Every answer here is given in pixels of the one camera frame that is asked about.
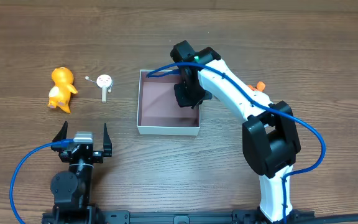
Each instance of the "white box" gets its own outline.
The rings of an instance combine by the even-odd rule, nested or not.
[[[137,129],[140,134],[191,135],[200,130],[200,108],[179,107],[174,84],[180,83],[179,75],[147,78],[152,70],[140,70],[139,97],[137,101]]]

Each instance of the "wooden table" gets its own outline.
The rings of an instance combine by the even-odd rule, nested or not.
[[[256,208],[259,181],[242,155],[241,123],[220,101],[203,103],[195,138],[138,134],[139,70],[171,63],[170,50],[185,39],[215,49],[247,84],[264,81],[272,101],[285,100],[323,134],[323,164],[291,178],[294,207],[358,213],[358,13],[0,6],[0,223],[17,223],[8,196],[17,163],[66,120],[69,137],[92,131],[96,148],[108,124],[113,157],[96,165],[93,181],[104,210]],[[47,108],[50,74],[61,66],[79,91],[71,114]],[[102,73],[115,79],[107,104],[84,79]],[[298,133],[294,169],[320,154],[309,131]],[[27,223],[52,208],[50,179],[67,169],[49,149],[23,165],[14,197]]]

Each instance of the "pink box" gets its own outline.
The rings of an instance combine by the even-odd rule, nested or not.
[[[137,102],[137,129],[140,134],[192,135],[200,130],[200,108],[181,108],[173,91],[179,75],[147,78],[152,70],[141,70]]]

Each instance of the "small white toy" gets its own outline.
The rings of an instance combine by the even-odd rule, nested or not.
[[[111,93],[111,88],[114,84],[114,80],[106,74],[100,75],[96,82],[90,80],[88,76],[85,76],[85,79],[95,83],[99,88],[102,89],[102,103],[107,103],[107,92]]]

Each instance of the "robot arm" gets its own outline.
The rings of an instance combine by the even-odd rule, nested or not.
[[[265,93],[251,90],[245,83],[238,79],[230,71],[223,59],[213,60],[206,65],[220,72],[224,72],[251,96],[252,99],[261,105],[269,106],[269,104],[272,104],[269,96]],[[263,109],[253,106],[229,81],[214,72],[202,69],[198,72],[198,80],[204,90],[212,93],[212,95],[221,100],[242,123],[247,121],[250,115],[258,116],[264,112]]]
[[[202,63],[224,73],[234,80],[254,101],[261,105],[292,115],[285,102],[274,105],[269,96],[261,91],[251,90],[238,79],[213,49],[206,48],[195,52],[187,41],[177,44],[171,51],[175,62]],[[259,174],[261,201],[260,211],[271,222],[283,219],[283,175],[292,171],[295,154],[300,151],[300,143],[295,123],[274,116],[251,104],[245,96],[227,79],[202,68],[180,67],[183,82],[175,85],[175,96],[179,106],[198,106],[203,100],[215,95],[243,123],[243,153],[251,168]],[[265,127],[275,130],[266,133]],[[292,211],[289,196],[290,181],[287,178],[287,209]]]

